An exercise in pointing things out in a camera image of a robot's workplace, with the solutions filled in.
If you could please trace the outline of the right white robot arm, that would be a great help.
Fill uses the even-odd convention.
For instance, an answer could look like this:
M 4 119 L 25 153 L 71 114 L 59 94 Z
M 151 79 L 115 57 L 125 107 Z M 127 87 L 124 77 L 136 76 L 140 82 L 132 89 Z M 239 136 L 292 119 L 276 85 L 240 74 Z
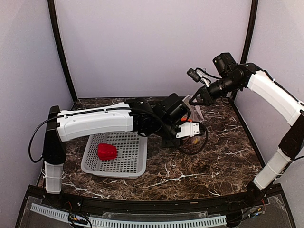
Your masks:
M 247 185 L 242 201 L 253 206 L 266 189 L 296 160 L 304 146 L 304 104 L 280 86 L 266 70 L 253 63 L 229 64 L 219 71 L 221 78 L 197 90 L 190 105 L 210 106 L 214 100 L 247 88 L 263 98 L 290 126 L 274 155 L 258 175 Z

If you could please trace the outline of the red bell pepper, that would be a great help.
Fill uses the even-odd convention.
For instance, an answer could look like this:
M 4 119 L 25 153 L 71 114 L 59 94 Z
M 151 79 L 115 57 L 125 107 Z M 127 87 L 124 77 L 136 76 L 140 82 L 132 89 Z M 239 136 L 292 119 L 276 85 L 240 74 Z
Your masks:
M 100 143 L 97 147 L 97 156 L 102 161 L 113 160 L 117 157 L 117 148 L 110 144 Z

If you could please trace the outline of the clear zip top bag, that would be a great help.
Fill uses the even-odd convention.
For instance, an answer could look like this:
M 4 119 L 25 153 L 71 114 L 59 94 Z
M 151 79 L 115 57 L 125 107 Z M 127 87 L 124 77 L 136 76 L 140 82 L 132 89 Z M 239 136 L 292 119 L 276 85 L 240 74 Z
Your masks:
M 195 121 L 195 122 L 203 122 L 205 119 L 203 118 L 202 112 L 200 110 L 200 108 L 198 106 L 192 106 L 189 104 L 189 100 L 192 98 L 192 95 L 187 95 L 184 99 L 183 102 L 186 104 L 186 106 L 190 109 L 191 111 L 191 115 L 190 115 L 190 119 L 191 122 Z M 203 137 L 202 136 L 194 136 L 194 137 L 200 137 L 200 142 L 202 142 Z M 191 138 L 192 137 L 186 137 L 183 139 L 183 148 L 188 148 L 192 145 L 197 145 L 197 144 L 191 144 Z

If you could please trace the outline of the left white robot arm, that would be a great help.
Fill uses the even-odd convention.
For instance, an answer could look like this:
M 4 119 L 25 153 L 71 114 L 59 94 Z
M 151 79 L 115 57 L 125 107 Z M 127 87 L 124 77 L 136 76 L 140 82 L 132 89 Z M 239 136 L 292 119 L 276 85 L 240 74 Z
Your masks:
M 32 160 L 44 162 L 45 197 L 57 207 L 67 203 L 67 196 L 61 192 L 67 157 L 65 142 L 99 133 L 135 132 L 141 137 L 158 135 L 177 148 L 181 138 L 200 132 L 194 122 L 181 121 L 183 116 L 190 114 L 190 109 L 179 97 L 167 97 L 155 107 L 143 98 L 78 111 L 51 107 L 48 119 L 41 123 L 46 126 L 42 155 L 40 159 Z

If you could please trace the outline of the small orange pumpkin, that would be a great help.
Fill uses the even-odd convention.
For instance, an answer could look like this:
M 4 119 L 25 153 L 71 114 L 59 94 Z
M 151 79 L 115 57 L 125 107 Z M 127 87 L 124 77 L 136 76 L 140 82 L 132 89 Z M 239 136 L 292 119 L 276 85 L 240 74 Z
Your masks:
M 182 118 L 180 119 L 180 121 L 181 121 L 181 122 L 187 122 L 187 121 L 191 121 L 191 119 L 190 119 L 189 117 L 184 116 L 184 117 L 182 117 Z

